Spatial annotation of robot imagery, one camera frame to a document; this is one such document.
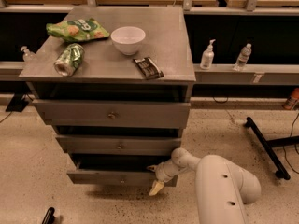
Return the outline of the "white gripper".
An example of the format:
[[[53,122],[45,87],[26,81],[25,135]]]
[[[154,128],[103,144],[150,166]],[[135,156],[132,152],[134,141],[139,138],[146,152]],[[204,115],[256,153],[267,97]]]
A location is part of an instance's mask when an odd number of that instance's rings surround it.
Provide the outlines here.
[[[152,183],[149,196],[155,196],[160,190],[164,188],[164,183],[169,182],[173,177],[173,164],[171,162],[161,162],[158,165],[147,166],[147,170],[155,172],[158,180]]]

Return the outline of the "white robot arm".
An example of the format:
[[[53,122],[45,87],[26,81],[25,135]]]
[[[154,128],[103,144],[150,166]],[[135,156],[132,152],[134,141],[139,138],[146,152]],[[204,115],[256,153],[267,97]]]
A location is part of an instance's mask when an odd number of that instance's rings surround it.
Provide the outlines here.
[[[249,224],[244,205],[261,196],[261,184],[253,173],[218,155],[198,158],[176,148],[170,160],[147,169],[156,176],[150,196],[176,175],[194,171],[199,224]]]

